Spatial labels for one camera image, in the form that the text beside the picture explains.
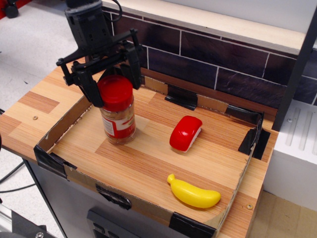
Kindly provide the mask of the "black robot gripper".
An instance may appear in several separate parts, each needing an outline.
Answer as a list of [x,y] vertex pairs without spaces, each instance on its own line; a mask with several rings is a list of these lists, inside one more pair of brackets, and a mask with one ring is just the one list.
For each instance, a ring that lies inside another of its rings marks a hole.
[[78,49],[57,61],[65,83],[78,85],[86,98],[98,108],[104,106],[97,82],[92,78],[102,70],[120,63],[122,75],[134,89],[141,86],[137,30],[112,35],[107,23],[111,20],[102,10],[102,2],[67,2],[65,16]]

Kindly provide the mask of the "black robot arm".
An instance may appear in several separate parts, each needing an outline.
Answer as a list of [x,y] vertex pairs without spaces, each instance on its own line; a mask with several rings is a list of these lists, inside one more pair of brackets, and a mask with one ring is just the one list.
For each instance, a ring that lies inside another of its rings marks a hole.
[[119,64],[121,74],[138,89],[142,82],[142,46],[137,30],[112,35],[108,29],[111,19],[105,16],[100,0],[68,0],[66,5],[65,16],[78,49],[56,63],[64,73],[65,83],[79,86],[88,101],[101,108],[104,103],[93,75],[110,74]]

